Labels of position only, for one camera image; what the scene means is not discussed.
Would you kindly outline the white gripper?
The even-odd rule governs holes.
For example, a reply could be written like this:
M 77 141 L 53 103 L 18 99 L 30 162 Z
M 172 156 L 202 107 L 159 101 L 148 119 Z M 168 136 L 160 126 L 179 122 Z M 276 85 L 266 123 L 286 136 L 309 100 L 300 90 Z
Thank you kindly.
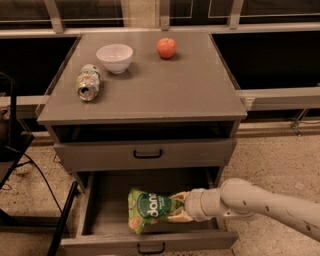
M 185 203 L 185 211 L 177 215 L 168 216 L 172 223 L 188 223 L 192 220 L 197 222 L 209 221 L 214 217 L 220 217 L 223 207 L 221 206 L 219 189 L 193 189 L 182 191 L 171 196 L 178 202 Z

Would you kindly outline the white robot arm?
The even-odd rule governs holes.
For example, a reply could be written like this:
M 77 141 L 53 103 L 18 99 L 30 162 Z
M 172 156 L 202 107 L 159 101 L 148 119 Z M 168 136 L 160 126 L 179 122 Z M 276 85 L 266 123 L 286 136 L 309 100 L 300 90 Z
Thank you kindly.
M 203 222 L 215 217 L 252 221 L 264 215 L 320 241 L 319 203 L 275 194 L 242 179 L 227 179 L 219 188 L 180 192 L 174 198 L 183 206 L 169 217 L 170 222 Z

